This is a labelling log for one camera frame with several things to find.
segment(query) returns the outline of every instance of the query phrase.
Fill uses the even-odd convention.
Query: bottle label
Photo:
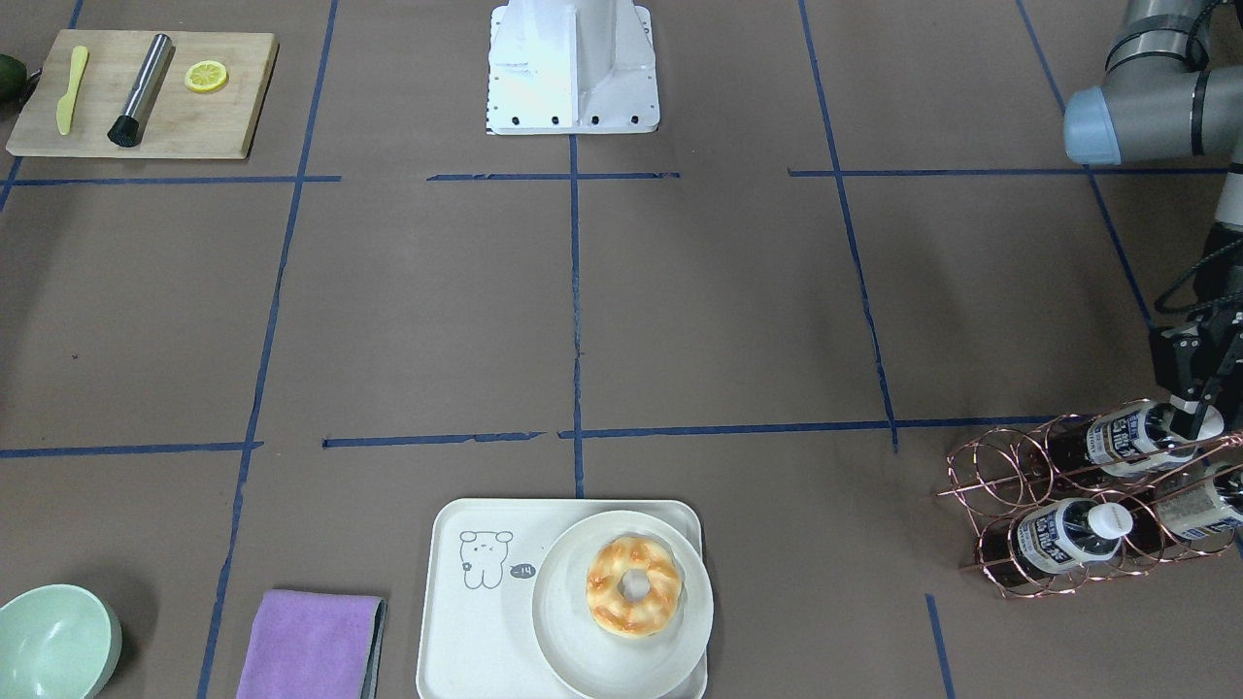
[[[1124,414],[1114,413],[1093,423],[1088,430],[1088,458],[1094,464],[1108,464],[1139,456],[1141,451],[1136,443],[1141,438],[1140,418],[1144,412],[1144,408],[1137,408]]]
[[[1088,459],[1117,478],[1173,468],[1190,459],[1190,455],[1178,456],[1163,451],[1154,454],[1157,447],[1145,424],[1152,407],[1154,403],[1145,400],[1137,407],[1110,413],[1094,422],[1088,429]]]
[[[1222,499],[1211,473],[1197,469],[1195,476],[1206,479],[1204,483],[1156,505],[1157,519],[1178,539],[1195,541],[1243,526],[1243,512]]]
[[[1052,511],[1028,515],[1017,527],[1019,555],[1047,573],[1060,573],[1079,566],[1074,556],[1062,547],[1060,515],[1062,507],[1055,505]]]

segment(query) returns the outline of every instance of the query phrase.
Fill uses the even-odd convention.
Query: black rubber tip
[[[138,119],[121,114],[108,129],[108,141],[122,148],[138,146]]]

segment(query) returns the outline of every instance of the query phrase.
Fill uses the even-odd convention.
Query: lemon slice
[[[191,92],[211,92],[229,82],[229,70],[219,61],[199,61],[185,71],[185,86]]]

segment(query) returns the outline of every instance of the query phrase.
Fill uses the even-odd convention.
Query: purple cloth
[[[237,699],[374,697],[379,597],[270,590],[250,631]]]

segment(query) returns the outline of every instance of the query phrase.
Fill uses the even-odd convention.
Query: metal muddler
[[[143,124],[150,114],[152,104],[155,102],[155,93],[164,82],[164,72],[173,58],[173,40],[167,34],[157,34],[152,40],[147,57],[143,58],[143,67],[138,68],[138,77],[134,86],[129,88],[129,98],[126,100],[126,108],[108,129],[108,141],[122,148],[133,148],[142,141]]]

